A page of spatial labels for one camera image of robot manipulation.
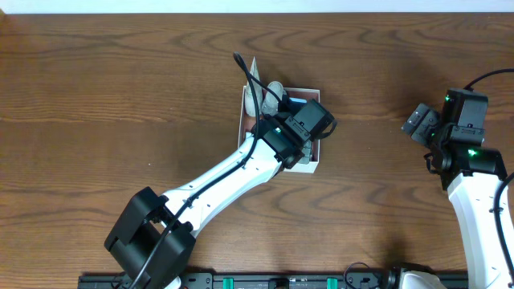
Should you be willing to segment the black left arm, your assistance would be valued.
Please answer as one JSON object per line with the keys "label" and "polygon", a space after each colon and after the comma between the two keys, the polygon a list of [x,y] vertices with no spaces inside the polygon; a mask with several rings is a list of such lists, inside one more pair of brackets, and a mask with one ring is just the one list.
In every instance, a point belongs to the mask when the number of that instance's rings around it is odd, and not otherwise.
{"label": "black left arm", "polygon": [[254,187],[293,168],[303,147],[330,136],[337,123],[318,101],[258,120],[224,161],[158,195],[146,187],[128,202],[104,241],[132,288],[179,288],[201,230]]}

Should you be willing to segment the Colgate toothpaste tube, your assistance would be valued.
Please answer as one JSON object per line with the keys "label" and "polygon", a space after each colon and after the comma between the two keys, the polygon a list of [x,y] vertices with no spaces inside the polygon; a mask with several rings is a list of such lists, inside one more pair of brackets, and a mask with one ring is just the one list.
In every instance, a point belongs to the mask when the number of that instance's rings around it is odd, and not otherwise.
{"label": "Colgate toothpaste tube", "polygon": [[310,140],[307,140],[302,148],[302,153],[304,154],[300,160],[298,161],[299,164],[302,165],[308,165],[311,162],[313,149],[312,149],[312,142]]}

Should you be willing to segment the white box with pink interior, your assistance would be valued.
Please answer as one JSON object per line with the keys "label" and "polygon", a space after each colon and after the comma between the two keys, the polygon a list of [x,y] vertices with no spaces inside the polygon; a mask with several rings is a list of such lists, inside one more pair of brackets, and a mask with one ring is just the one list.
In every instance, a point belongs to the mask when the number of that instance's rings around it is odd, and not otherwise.
{"label": "white box with pink interior", "polygon": [[[245,112],[244,108],[244,93],[245,86],[243,86],[242,91],[242,101],[241,101],[241,112],[239,119],[239,134],[238,134],[238,144],[239,148],[246,138],[246,133],[249,132],[253,125],[255,124],[255,119],[248,116]],[[311,88],[284,88],[284,93],[287,93],[288,96],[305,99],[305,100],[316,100],[320,102],[320,91],[318,89]],[[289,173],[314,173],[318,164],[320,163],[320,141],[316,140],[312,143],[312,159],[308,165],[302,165],[296,163],[291,169],[285,169],[286,172]]]}

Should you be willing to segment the blue liquid foam pump bottle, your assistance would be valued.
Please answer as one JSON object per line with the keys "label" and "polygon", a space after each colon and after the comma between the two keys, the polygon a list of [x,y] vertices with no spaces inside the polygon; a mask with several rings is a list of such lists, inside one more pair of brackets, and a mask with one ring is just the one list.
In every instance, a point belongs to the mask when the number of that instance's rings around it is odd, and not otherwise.
{"label": "blue liquid foam pump bottle", "polygon": [[279,103],[284,94],[284,87],[282,83],[273,81],[267,85],[266,92],[261,111],[264,115],[274,116],[279,111]]}

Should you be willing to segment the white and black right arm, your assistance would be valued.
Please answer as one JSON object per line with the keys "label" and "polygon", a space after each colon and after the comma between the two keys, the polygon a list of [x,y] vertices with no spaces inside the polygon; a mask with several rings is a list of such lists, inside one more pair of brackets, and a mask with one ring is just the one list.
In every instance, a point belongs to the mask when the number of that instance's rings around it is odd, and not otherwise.
{"label": "white and black right arm", "polygon": [[440,177],[453,205],[471,288],[513,286],[513,225],[508,208],[508,174],[501,153],[483,146],[488,97],[450,88],[443,109],[416,107],[402,131],[428,148],[429,173]]}

